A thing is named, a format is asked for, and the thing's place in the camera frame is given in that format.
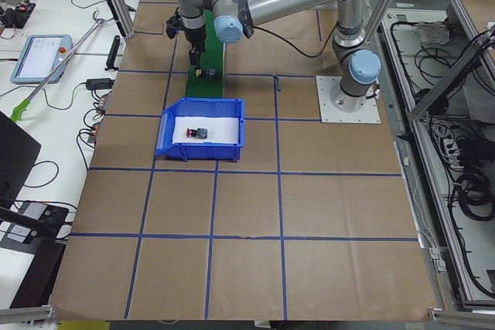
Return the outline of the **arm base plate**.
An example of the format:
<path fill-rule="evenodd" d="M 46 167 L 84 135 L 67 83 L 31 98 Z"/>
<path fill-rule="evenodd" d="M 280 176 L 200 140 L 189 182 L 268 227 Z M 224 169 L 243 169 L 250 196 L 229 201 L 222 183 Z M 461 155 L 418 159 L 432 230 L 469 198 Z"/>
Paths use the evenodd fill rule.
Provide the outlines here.
<path fill-rule="evenodd" d="M 321 122 L 329 124 L 379 124 L 377 99 L 372 87 L 362 97 L 347 96 L 341 77 L 316 76 Z"/>

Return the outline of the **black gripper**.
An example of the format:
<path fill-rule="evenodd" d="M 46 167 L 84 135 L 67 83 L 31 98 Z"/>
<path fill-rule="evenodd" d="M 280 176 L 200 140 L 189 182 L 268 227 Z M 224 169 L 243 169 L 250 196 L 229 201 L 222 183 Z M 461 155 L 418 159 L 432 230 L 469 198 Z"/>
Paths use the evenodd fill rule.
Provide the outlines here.
<path fill-rule="evenodd" d="M 189 63 L 192 67 L 201 67 L 202 50 L 205 50 L 207 39 L 206 21 L 204 16 L 196 18 L 181 17 L 186 39 L 191 43 Z"/>

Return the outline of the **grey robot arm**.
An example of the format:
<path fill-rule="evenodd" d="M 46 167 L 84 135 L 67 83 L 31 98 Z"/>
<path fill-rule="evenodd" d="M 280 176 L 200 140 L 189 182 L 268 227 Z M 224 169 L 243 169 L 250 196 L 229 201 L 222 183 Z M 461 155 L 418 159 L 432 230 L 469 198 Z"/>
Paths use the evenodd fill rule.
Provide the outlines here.
<path fill-rule="evenodd" d="M 335 108 L 353 113 L 359 111 L 367 99 L 367 91 L 381 71 L 379 57 L 362 44 L 370 34 L 363 25 L 362 0 L 177 0 L 179 7 L 166 26 L 169 38 L 184 31 L 191 44 L 189 61 L 200 67 L 205 52 L 207 30 L 203 13 L 213 13 L 213 27 L 223 43 L 235 43 L 242 36 L 251 37 L 254 29 L 326 2 L 336 1 L 338 19 L 333 37 L 333 50 L 340 62 L 343 76 L 330 93 Z"/>

